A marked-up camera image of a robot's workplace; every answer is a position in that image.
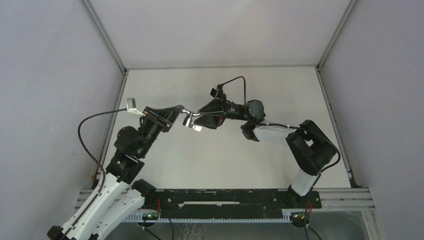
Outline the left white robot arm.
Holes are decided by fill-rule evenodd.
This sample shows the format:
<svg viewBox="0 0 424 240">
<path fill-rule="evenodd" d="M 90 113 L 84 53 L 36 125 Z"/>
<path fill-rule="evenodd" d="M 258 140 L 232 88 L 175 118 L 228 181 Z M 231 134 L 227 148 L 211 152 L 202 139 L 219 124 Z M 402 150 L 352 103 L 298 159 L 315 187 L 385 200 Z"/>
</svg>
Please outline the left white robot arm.
<svg viewBox="0 0 424 240">
<path fill-rule="evenodd" d="M 51 240 L 103 240 L 130 213 L 156 203 L 156 188 L 144 179 L 136 179 L 144 167 L 144 159 L 160 133 L 167 133 L 179 115 L 182 105 L 167 108 L 145 107 L 140 113 L 139 127 L 125 126 L 117 133 L 116 149 L 102 178 L 93 192 L 61 226 L 52 226 Z"/>
</svg>

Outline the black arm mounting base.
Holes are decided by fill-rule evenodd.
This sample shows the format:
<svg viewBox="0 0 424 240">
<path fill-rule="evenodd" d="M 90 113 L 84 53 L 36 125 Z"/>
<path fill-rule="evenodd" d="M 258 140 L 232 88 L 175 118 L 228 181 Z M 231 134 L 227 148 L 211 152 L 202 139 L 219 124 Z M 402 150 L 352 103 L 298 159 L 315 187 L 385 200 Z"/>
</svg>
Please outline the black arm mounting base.
<svg viewBox="0 0 424 240">
<path fill-rule="evenodd" d="M 318 191 L 299 197 L 285 188 L 156 189 L 142 206 L 161 217 L 277 217 L 278 212 L 305 212 L 323 207 Z"/>
</svg>

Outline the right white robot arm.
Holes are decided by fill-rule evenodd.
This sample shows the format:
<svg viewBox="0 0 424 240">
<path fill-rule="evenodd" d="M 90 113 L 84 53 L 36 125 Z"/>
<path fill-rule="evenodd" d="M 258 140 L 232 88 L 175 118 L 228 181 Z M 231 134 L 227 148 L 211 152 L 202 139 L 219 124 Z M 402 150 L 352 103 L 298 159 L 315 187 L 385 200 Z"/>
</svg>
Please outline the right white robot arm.
<svg viewBox="0 0 424 240">
<path fill-rule="evenodd" d="M 291 192 L 289 203 L 295 208 L 302 208 L 308 203 L 308 193 L 326 165 L 339 151 L 312 120 L 307 119 L 298 126 L 291 126 L 266 121 L 265 117 L 265 108 L 260 100 L 237 104 L 227 100 L 226 96 L 219 96 L 198 111 L 193 124 L 215 130 L 225 120 L 239 120 L 244 122 L 240 129 L 247 140 L 286 143 L 299 167 L 288 188 Z"/>
</svg>

